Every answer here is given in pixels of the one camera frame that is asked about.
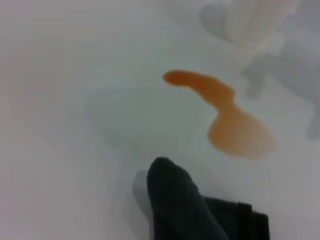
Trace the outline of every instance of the orange liquid spill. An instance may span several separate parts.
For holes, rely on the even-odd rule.
[[[193,89],[216,107],[218,117],[209,129],[208,138],[217,149],[231,156],[259,159],[275,148],[270,131],[235,104],[235,91],[231,87],[214,77],[182,70],[170,71],[163,78],[171,85]]]

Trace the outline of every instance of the white floor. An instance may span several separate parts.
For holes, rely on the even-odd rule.
[[[157,156],[187,169],[203,194],[267,213],[272,240],[319,238],[315,15],[303,8],[282,26],[267,54],[283,70],[266,71],[252,98],[250,77],[265,66],[201,24],[212,4],[0,3],[1,239],[149,240],[145,175]],[[232,86],[275,135],[275,153],[252,162],[212,148],[217,112],[165,84],[174,69]]]

